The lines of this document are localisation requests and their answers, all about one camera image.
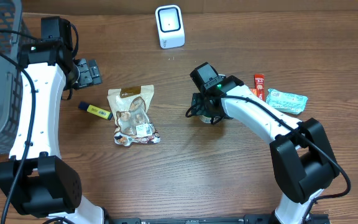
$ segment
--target blue and white package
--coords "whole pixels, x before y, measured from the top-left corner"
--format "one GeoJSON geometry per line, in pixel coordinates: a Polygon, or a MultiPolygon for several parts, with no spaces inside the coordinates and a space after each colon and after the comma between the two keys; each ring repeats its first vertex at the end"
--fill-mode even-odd
{"type": "Polygon", "coordinates": [[[296,115],[305,109],[307,101],[307,96],[284,93],[275,89],[268,89],[266,97],[266,103],[276,110],[296,115]]]}

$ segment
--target white device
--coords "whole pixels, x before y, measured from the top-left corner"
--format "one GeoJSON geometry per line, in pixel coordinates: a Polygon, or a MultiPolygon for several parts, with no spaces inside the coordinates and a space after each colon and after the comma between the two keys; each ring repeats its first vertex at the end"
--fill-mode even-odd
{"type": "Polygon", "coordinates": [[[160,46],[163,49],[181,47],[185,44],[185,29],[181,10],[176,5],[160,6],[155,10],[160,46]]]}

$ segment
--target red snack package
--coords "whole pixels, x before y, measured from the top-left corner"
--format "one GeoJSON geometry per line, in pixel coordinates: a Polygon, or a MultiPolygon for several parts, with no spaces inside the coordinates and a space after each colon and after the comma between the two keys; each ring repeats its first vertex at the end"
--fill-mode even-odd
{"type": "Polygon", "coordinates": [[[259,99],[265,101],[265,75],[264,74],[255,74],[255,89],[259,99]]]}

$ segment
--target label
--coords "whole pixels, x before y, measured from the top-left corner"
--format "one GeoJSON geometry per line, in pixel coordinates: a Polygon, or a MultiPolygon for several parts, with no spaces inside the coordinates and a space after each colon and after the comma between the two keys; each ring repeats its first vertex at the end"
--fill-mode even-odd
{"type": "Polygon", "coordinates": [[[136,136],[137,137],[146,137],[152,135],[152,129],[150,124],[141,124],[136,126],[136,136]]]}
{"type": "Polygon", "coordinates": [[[109,119],[110,112],[105,111],[104,109],[97,108],[93,105],[89,105],[87,112],[91,114],[95,114],[96,116],[99,116],[104,119],[109,119]]]}
{"type": "Polygon", "coordinates": [[[130,97],[130,96],[139,95],[141,91],[142,91],[141,86],[133,86],[133,87],[129,87],[129,88],[122,88],[121,91],[119,92],[119,96],[121,98],[127,98],[127,97],[130,97]]]}

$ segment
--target plastic bag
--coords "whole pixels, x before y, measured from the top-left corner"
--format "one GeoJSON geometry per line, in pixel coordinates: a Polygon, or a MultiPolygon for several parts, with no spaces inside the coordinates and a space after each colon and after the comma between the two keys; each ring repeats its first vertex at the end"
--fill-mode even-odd
{"type": "Polygon", "coordinates": [[[157,144],[160,135],[147,116],[154,95],[154,86],[135,86],[109,90],[107,99],[118,126],[114,142],[130,146],[133,142],[157,144]]]}
{"type": "Polygon", "coordinates": [[[300,114],[306,107],[307,96],[294,93],[284,93],[275,89],[268,89],[266,103],[281,112],[300,114]]]}

